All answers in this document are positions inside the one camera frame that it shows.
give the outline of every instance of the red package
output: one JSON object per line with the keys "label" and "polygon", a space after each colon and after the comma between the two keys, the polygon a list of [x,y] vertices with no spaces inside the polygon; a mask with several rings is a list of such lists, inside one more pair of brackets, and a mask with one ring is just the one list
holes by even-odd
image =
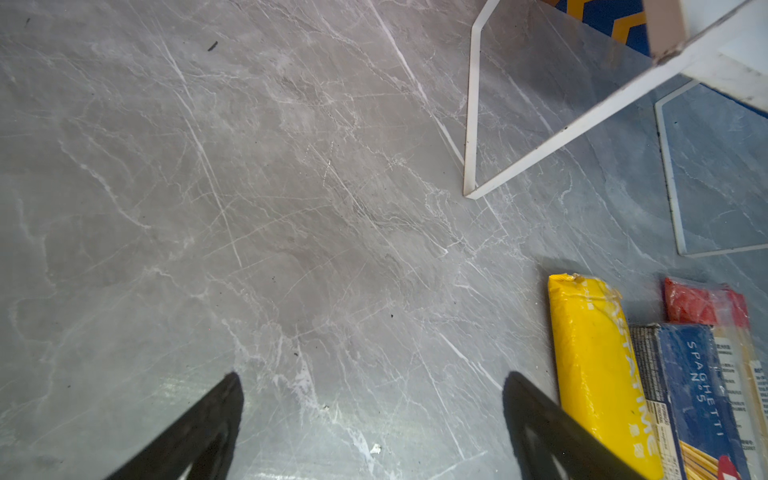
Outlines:
{"label": "red package", "polygon": [[668,277],[664,279],[664,299],[670,323],[728,325],[733,317],[734,325],[750,328],[744,295],[728,285]]}

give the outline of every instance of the white metal frame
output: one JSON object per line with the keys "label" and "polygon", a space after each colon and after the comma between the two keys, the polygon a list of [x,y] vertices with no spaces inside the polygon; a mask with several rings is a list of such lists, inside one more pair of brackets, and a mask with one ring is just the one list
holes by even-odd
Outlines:
{"label": "white metal frame", "polygon": [[711,55],[717,48],[739,33],[756,28],[764,19],[765,0],[745,0],[720,20],[688,39],[677,49],[655,62],[654,66],[639,74],[616,90],[579,118],[552,135],[544,143],[524,155],[520,160],[496,174],[480,187],[476,187],[478,100],[480,90],[480,36],[482,28],[493,13],[499,0],[488,0],[472,25],[469,42],[469,89],[467,94],[467,133],[464,153],[464,196],[474,200],[501,186],[517,174],[535,165],[549,154],[568,144],[576,137],[609,118],[622,108],[679,74],[695,61]]}
{"label": "white metal frame", "polygon": [[768,243],[758,245],[749,245],[747,247],[725,248],[721,250],[709,250],[706,252],[688,253],[685,245],[685,230],[683,230],[683,219],[680,216],[680,204],[677,201],[677,186],[674,183],[674,172],[672,171],[672,158],[670,155],[670,145],[667,139],[667,125],[664,123],[664,105],[670,100],[679,97],[691,88],[699,84],[698,80],[692,80],[672,91],[654,104],[656,112],[656,127],[659,130],[659,143],[661,144],[661,160],[664,162],[664,179],[667,181],[667,196],[670,198],[670,211],[672,212],[672,228],[674,230],[674,240],[677,244],[677,252],[683,257],[699,258],[711,257],[713,255],[724,255],[726,253],[748,252],[750,250],[762,250],[768,248]]}

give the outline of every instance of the yellow pattern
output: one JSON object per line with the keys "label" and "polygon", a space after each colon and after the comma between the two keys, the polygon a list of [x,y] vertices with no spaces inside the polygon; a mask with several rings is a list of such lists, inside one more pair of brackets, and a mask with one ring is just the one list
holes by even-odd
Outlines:
{"label": "yellow pattern", "polygon": [[591,2],[592,0],[568,0],[568,7],[566,13],[571,17],[576,18],[578,21],[584,21],[584,4]]}
{"label": "yellow pattern", "polygon": [[[568,3],[568,9],[570,10],[571,3]],[[584,12],[584,6],[581,6],[582,13]],[[636,13],[634,15],[629,15],[623,18],[617,18],[614,20],[614,30],[611,33],[611,37],[621,43],[622,45],[627,44],[627,38],[629,38],[629,30],[632,27],[637,27],[638,25],[645,25],[645,12]]]}

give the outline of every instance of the blue spaghetti box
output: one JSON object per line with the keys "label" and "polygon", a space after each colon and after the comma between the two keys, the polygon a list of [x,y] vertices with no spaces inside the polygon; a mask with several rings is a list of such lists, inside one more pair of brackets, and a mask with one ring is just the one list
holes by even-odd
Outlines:
{"label": "blue spaghetti box", "polygon": [[665,479],[749,480],[712,329],[654,324],[630,334]]}

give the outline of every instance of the white table leg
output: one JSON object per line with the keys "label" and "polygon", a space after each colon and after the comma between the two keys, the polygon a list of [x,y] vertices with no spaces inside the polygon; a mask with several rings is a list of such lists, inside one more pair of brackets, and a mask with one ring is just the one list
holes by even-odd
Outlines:
{"label": "white table leg", "polygon": [[465,195],[465,197],[478,199],[491,190],[496,189],[515,175],[520,174],[529,167],[537,164],[543,158],[552,154],[560,147],[565,146],[571,140],[663,84],[665,81],[680,73],[681,70],[682,68],[669,68],[664,65],[659,68],[650,68],[646,70],[632,81],[616,90],[613,94],[609,95],[608,98],[589,109],[587,113],[581,115],[558,133],[549,137],[543,144],[528,152],[523,158],[502,170],[501,173],[470,192],[469,195]]}
{"label": "white table leg", "polygon": [[475,183],[475,162],[478,153],[478,100],[480,97],[480,34],[496,9],[499,0],[488,0],[472,24],[469,37],[469,90],[467,93],[467,135],[464,145],[464,195],[469,195]]}
{"label": "white table leg", "polygon": [[677,98],[691,88],[699,84],[698,80],[692,80],[678,88],[675,91],[665,95],[654,105],[656,112],[656,128],[659,131],[659,144],[661,146],[661,161],[664,163],[664,179],[667,182],[667,196],[670,199],[670,211],[672,212],[672,230],[674,232],[675,243],[677,244],[677,253],[683,257],[700,258],[711,257],[713,255],[725,255],[726,253],[748,252],[751,250],[762,250],[768,248],[768,243],[758,245],[749,245],[747,247],[724,248],[722,250],[709,250],[706,252],[688,253],[685,244],[685,230],[683,230],[683,219],[680,216],[680,203],[677,201],[677,185],[674,183],[674,172],[672,171],[672,157],[670,154],[669,140],[667,139],[667,125],[664,123],[664,105]]}

